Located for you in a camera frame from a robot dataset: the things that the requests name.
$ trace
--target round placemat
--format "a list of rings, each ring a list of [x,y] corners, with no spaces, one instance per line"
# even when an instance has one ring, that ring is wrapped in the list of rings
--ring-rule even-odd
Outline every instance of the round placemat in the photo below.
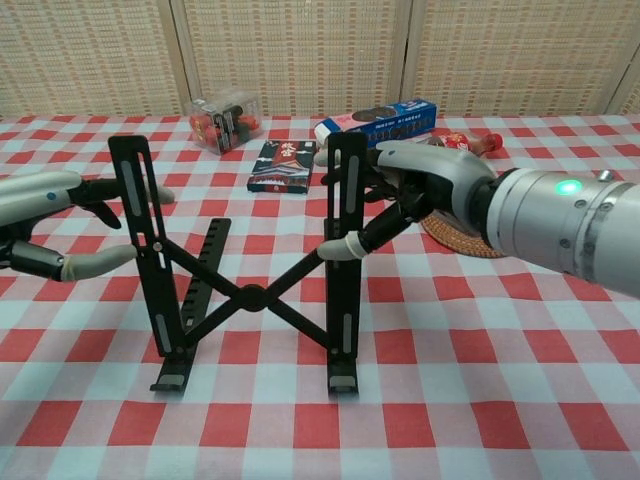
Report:
[[[420,223],[436,242],[454,252],[482,258],[502,258],[505,256],[489,247],[482,238],[465,235],[434,214],[429,215]]]

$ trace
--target robotic arm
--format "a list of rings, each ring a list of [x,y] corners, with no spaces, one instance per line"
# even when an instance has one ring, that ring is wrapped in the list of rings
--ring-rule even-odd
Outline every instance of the robotic arm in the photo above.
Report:
[[[505,255],[640,298],[640,186],[531,169],[497,176],[470,152],[411,142],[376,150],[375,168],[398,179],[395,202],[323,243],[321,258],[363,258],[435,210]]]
[[[172,203],[170,190],[158,187],[161,203]],[[84,180],[75,172],[47,172],[0,180],[0,269],[70,282],[111,271],[137,255],[132,245],[122,245],[93,255],[64,256],[30,243],[37,223],[77,205],[94,213],[111,228],[118,217],[105,200],[120,196],[115,179]]]

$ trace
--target green indicator light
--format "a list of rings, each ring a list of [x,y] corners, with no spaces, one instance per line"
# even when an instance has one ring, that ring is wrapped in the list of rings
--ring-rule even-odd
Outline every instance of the green indicator light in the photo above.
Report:
[[[578,180],[564,180],[556,185],[558,195],[572,195],[582,190],[582,183]]]

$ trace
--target red and white checkered tablecloth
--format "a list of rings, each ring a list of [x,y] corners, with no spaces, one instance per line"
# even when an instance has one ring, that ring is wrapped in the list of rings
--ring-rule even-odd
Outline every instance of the red and white checkered tablecloth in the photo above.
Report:
[[[266,284],[320,243],[325,190],[320,171],[306,196],[246,181],[265,138],[311,138],[313,124],[267,118],[261,138],[220,158],[180,117],[7,119],[0,177],[112,175],[109,136],[144,134],[177,194],[170,238],[197,254],[210,217],[230,217],[221,272]],[[501,133],[498,171],[640,182],[638,115],[438,126]],[[35,242],[95,252],[128,233],[74,209],[42,221]],[[317,269],[284,295],[321,326],[323,281]],[[184,294],[184,270],[177,284]],[[268,311],[206,337],[180,398],[149,391],[161,360],[133,262],[76,284],[1,270],[0,477],[640,478],[640,302],[517,259],[453,254],[417,225],[366,258],[363,287],[357,399],[329,398],[324,351]]]

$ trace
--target foldable stand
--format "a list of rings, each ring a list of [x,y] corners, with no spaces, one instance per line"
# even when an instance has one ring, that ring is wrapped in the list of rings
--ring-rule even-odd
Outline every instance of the foldable stand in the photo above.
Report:
[[[198,342],[203,337],[240,309],[258,312],[268,308],[327,349],[330,392],[357,392],[360,260],[326,262],[325,331],[280,300],[284,292],[323,263],[317,250],[307,254],[267,288],[260,285],[238,287],[217,271],[231,220],[212,219],[196,259],[167,238],[147,139],[143,136],[114,136],[109,139],[109,148],[122,192],[131,241],[138,249],[136,262],[156,347],[164,358],[158,380],[151,390],[183,391],[189,380]],[[329,174],[333,176],[335,156],[341,159],[341,168],[339,218],[334,218],[333,184],[327,187],[327,240],[362,228],[366,153],[364,134],[337,133],[329,137]],[[182,307],[178,301],[172,262],[193,275]],[[212,290],[228,297],[228,300],[206,315]]]

